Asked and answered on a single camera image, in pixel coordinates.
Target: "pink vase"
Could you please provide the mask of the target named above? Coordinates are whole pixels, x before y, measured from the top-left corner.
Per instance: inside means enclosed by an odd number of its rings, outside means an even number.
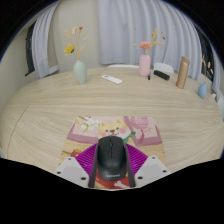
[[[139,58],[139,75],[147,77],[149,75],[151,57],[147,54],[140,55]]]

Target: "pink flower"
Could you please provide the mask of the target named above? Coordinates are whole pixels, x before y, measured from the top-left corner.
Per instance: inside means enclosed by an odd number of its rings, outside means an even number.
[[[144,50],[150,50],[150,48],[152,47],[152,45],[149,42],[141,42],[139,45],[140,48],[144,49]]]

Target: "flower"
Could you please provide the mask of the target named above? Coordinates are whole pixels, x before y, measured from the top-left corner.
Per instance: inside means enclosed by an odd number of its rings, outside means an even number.
[[[96,123],[97,123],[97,124],[100,124],[100,123],[101,123],[101,121],[97,119],[97,120],[96,120]]]
[[[86,126],[85,125],[81,125],[80,126],[82,129],[86,129]]]
[[[211,62],[208,62],[208,71],[206,71],[206,62],[205,62],[204,55],[203,54],[200,55],[200,58],[201,58],[201,62],[203,64],[203,66],[204,66],[205,77],[208,77],[208,78],[210,77],[211,78],[210,73],[213,75],[213,70],[211,69]]]
[[[141,42],[139,45],[140,48],[144,49],[144,50],[150,50],[152,45],[149,42]]]
[[[75,26],[75,27],[72,29],[72,34],[75,34],[77,29],[78,29],[78,27]]]
[[[90,126],[89,127],[89,131],[92,131],[94,129],[95,125],[94,126]]]
[[[73,53],[76,60],[80,60],[80,52],[85,48],[85,45],[82,45],[82,41],[85,41],[86,39],[88,39],[88,37],[85,37],[84,39],[80,41],[82,31],[83,31],[83,27],[78,27],[78,26],[73,27],[72,28],[73,38],[71,38],[69,32],[65,30],[65,34],[70,40],[70,43],[66,45],[64,49],[64,52],[66,53],[65,56]]]
[[[150,54],[150,50],[151,50],[151,48],[152,48],[152,46],[154,46],[154,45],[164,45],[164,43],[162,43],[162,42],[157,42],[156,40],[155,40],[155,38],[156,38],[156,35],[157,35],[157,29],[155,29],[154,30],[154,32],[152,32],[152,40],[151,40],[151,42],[147,42],[147,41],[144,41],[144,42],[141,42],[140,44],[139,44],[139,47],[140,48],[142,48],[142,49],[144,49],[144,50],[147,50],[147,54],[149,55]]]
[[[65,56],[73,53],[74,50],[75,50],[75,44],[68,44],[68,45],[66,45],[66,47],[64,49],[64,52],[66,53]]]
[[[65,34],[68,37],[68,39],[71,39],[71,36],[70,36],[70,34],[69,34],[69,32],[67,30],[65,30]]]
[[[88,125],[95,124],[95,121],[92,118],[89,118],[88,121],[85,122]]]

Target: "green vase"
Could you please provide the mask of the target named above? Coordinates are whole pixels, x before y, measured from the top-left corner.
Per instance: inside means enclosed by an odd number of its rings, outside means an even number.
[[[75,78],[76,78],[76,80],[78,81],[79,84],[86,83],[87,69],[86,69],[86,65],[82,61],[77,60],[75,62],[74,74],[75,74]]]

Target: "remote control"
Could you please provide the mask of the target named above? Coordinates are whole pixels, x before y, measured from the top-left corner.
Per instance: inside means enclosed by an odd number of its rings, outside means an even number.
[[[157,70],[154,71],[154,74],[159,76],[162,79],[165,79],[165,80],[169,80],[170,79],[169,75],[167,75],[167,74],[165,74],[163,72],[157,71]]]
[[[120,84],[120,83],[122,83],[122,80],[117,79],[117,78],[114,78],[114,77],[109,76],[109,75],[103,75],[102,78],[103,78],[103,79],[106,79],[106,80],[108,80],[108,81],[114,82],[114,83],[116,83],[116,84]]]

